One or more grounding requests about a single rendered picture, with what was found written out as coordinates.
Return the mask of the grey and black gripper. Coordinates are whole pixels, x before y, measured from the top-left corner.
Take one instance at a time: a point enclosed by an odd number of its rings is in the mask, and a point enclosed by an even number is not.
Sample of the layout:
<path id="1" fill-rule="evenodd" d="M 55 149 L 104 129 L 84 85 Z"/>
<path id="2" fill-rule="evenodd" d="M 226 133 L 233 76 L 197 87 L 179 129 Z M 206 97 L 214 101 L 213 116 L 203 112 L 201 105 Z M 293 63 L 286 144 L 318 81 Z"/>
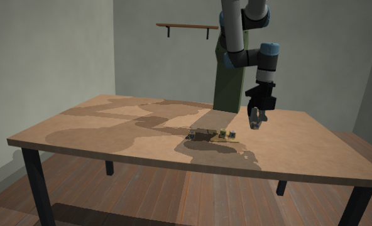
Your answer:
<path id="1" fill-rule="evenodd" d="M 253 128 L 253 122 L 259 122 L 261 125 L 262 121 L 267 121 L 268 118 L 265 114 L 266 110 L 275 110 L 276 97 L 271 96 L 272 89 L 275 87 L 275 83 L 262 82 L 256 79 L 256 83 L 260 85 L 260 91 L 255 92 L 251 96 L 251 100 L 248 103 L 248 118 L 250 128 Z M 259 105 L 258 105 L 259 101 Z M 255 108 L 257 107 L 257 108 Z M 259 112 L 259 116 L 257 116 Z"/>

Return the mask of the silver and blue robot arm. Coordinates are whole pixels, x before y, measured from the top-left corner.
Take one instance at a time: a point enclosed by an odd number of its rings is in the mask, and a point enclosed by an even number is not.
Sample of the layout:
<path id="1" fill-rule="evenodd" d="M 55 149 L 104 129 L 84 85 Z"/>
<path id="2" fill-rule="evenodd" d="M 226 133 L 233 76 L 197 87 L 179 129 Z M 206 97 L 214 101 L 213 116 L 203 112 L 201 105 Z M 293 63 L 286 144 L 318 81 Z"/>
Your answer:
<path id="1" fill-rule="evenodd" d="M 243 35 L 243 30 L 268 26 L 270 9 L 266 5 L 266 0 L 248 0 L 249 7 L 247 4 L 243 9 L 241 9 L 240 0 L 221 0 L 221 4 L 222 11 L 219 15 L 220 44 L 227 50 L 227 53 L 224 53 L 225 67 L 258 66 L 256 79 L 271 83 L 275 78 L 279 44 L 262 43 L 258 49 L 244 50 Z"/>

